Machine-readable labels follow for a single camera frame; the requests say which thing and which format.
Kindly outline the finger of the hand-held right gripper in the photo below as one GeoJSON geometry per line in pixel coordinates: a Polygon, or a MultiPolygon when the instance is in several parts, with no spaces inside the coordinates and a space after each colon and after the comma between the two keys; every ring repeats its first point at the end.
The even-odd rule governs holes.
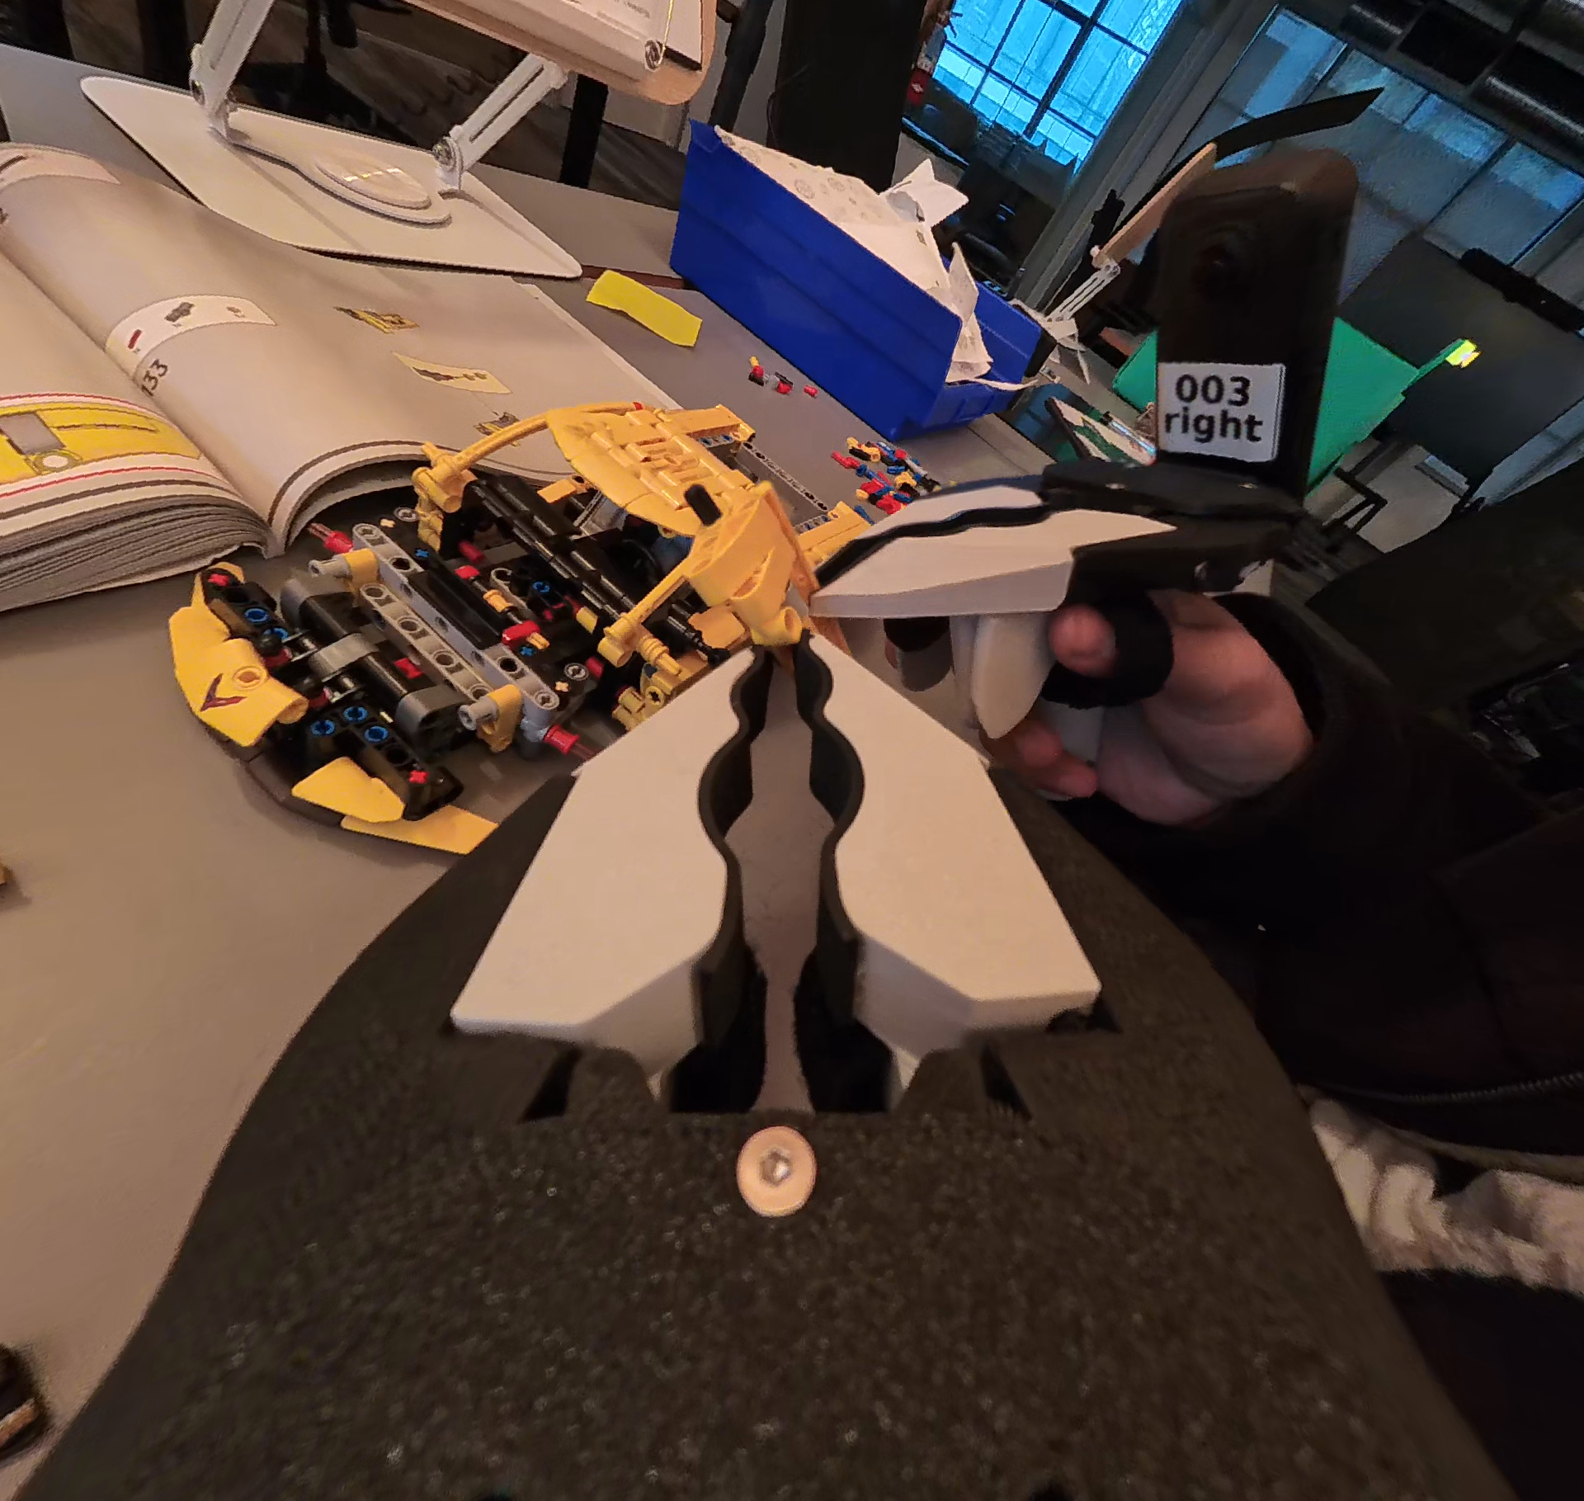
{"type": "Polygon", "coordinates": [[[1042,536],[1032,531],[1053,516],[1055,507],[1039,492],[1039,480],[970,483],[884,516],[853,541],[853,554],[873,556],[899,545],[926,556],[988,556],[1039,543],[1042,536]]]}
{"type": "Polygon", "coordinates": [[[1097,509],[961,512],[886,521],[844,549],[853,561],[819,578],[809,614],[824,620],[928,620],[1052,612],[1081,551],[1168,534],[1166,521],[1097,509]]]}

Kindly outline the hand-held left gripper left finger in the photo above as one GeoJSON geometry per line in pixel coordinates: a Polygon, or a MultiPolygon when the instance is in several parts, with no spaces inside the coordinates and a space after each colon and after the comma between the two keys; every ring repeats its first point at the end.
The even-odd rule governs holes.
{"type": "Polygon", "coordinates": [[[762,971],[728,833],[773,656],[749,649],[575,778],[449,1021],[629,1055],[680,1112],[753,1108],[762,971]]]}

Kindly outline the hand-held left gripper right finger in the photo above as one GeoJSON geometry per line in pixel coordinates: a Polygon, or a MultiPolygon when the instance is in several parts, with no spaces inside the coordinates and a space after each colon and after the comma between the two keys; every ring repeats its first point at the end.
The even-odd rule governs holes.
{"type": "Polygon", "coordinates": [[[884,1112],[921,1059],[1086,1026],[1099,980],[984,762],[826,640],[793,654],[820,842],[793,1030],[815,1112],[884,1112]]]}

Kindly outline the person's right forearm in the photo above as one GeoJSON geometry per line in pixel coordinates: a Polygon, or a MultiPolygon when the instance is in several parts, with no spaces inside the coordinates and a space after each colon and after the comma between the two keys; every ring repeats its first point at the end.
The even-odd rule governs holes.
{"type": "Polygon", "coordinates": [[[1578,1157],[1580,813],[1550,815],[1305,611],[1221,607],[1296,696],[1292,775],[1197,826],[1064,818],[1183,928],[1299,1086],[1427,1141],[1578,1157]]]}

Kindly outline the person's right hand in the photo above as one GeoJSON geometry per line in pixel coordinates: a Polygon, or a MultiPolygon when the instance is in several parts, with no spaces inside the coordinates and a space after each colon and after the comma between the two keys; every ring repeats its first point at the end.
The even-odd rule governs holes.
{"type": "Polygon", "coordinates": [[[1205,826],[1272,789],[1308,758],[1292,687],[1214,598],[1154,592],[1174,667],[1161,691],[1104,714],[1093,758],[1039,720],[981,736],[992,762],[1066,802],[1104,798],[1154,826],[1205,826]]]}

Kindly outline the pile of small colourful pins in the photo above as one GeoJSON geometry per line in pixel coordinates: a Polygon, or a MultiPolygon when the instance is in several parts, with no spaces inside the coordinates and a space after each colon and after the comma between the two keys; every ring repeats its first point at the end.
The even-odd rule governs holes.
{"type": "Polygon", "coordinates": [[[922,463],[897,445],[846,439],[829,459],[851,478],[851,500],[870,521],[941,492],[941,483],[922,463]]]}

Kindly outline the green baseplate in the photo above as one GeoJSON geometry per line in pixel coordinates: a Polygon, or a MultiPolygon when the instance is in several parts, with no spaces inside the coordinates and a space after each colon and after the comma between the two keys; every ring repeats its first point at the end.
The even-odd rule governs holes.
{"type": "Polygon", "coordinates": [[[1155,443],[1108,414],[1095,418],[1057,398],[1046,398],[1044,410],[1061,425],[1073,449],[1095,461],[1128,461],[1139,467],[1155,461],[1155,443]]]}

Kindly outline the green box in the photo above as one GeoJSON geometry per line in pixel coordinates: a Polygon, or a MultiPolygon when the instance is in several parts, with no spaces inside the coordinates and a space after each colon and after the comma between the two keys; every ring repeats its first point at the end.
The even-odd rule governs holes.
{"type": "Polygon", "coordinates": [[[1297,501],[1421,379],[1478,357],[1469,339],[1408,363],[1341,319],[1170,316],[1115,372],[1115,396],[1154,408],[1168,467],[1256,483],[1297,501]]]}

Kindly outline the glass partition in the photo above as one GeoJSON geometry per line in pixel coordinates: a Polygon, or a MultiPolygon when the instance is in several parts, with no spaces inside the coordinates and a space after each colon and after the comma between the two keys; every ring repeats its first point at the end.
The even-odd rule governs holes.
{"type": "Polygon", "coordinates": [[[1580,206],[1578,172],[1290,10],[1270,13],[1177,157],[1259,117],[1356,92],[1374,92],[1374,102],[1352,124],[1296,141],[1328,146],[1356,168],[1343,296],[1405,239],[1518,265],[1580,206]]]}

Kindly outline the dark monitor screen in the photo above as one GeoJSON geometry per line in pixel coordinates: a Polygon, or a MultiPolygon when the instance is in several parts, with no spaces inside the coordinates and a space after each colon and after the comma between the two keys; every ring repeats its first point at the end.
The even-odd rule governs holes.
{"type": "Polygon", "coordinates": [[[1580,310],[1479,250],[1408,237],[1337,312],[1418,370],[1383,438],[1438,461],[1461,501],[1487,500],[1507,459],[1580,403],[1580,310]]]}

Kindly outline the blue plastic bin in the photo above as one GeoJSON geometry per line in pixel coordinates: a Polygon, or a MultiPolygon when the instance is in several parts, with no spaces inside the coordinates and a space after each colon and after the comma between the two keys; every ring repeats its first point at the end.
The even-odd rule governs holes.
{"type": "Polygon", "coordinates": [[[1041,337],[1030,316],[975,286],[988,368],[951,378],[959,312],[755,164],[748,144],[700,122],[669,266],[890,441],[997,412],[1041,337]]]}

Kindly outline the yellow brick car model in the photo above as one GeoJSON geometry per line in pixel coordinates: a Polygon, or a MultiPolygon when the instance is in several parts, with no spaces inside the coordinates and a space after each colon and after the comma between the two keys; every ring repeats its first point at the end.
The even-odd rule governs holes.
{"type": "MultiPolygon", "coordinates": [[[[176,689],[298,817],[464,855],[491,824],[464,809],[449,755],[584,760],[580,714],[633,731],[757,647],[707,651],[675,576],[702,531],[686,487],[724,512],[766,483],[738,465],[751,438],[724,407],[602,403],[425,447],[409,505],[316,532],[323,558],[276,594],[230,563],[200,571],[167,622],[176,689]]],[[[782,510],[811,567],[811,594],[788,598],[840,642],[808,602],[870,521],[846,503],[800,527],[782,510]]]]}

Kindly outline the yellow paper strip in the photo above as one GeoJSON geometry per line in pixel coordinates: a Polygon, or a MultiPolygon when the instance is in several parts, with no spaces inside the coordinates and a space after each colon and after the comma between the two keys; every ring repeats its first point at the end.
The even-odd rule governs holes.
{"type": "Polygon", "coordinates": [[[702,330],[702,321],[686,306],[616,270],[604,270],[589,285],[586,303],[624,316],[682,350],[691,350],[702,330]]]}

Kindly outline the dark standing board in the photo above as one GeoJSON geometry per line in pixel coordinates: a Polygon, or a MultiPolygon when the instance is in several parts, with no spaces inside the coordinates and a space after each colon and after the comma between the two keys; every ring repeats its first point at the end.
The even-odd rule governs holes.
{"type": "Polygon", "coordinates": [[[891,186],[928,0],[786,0],[764,144],[891,186]]]}

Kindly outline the person's dark trousers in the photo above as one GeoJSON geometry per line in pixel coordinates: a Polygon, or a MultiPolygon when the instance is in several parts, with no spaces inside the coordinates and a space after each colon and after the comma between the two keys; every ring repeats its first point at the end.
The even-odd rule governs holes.
{"type": "Polygon", "coordinates": [[[1514,1494],[1581,1498],[1580,1297],[1456,1272],[1390,1272],[1381,1283],[1514,1494]]]}

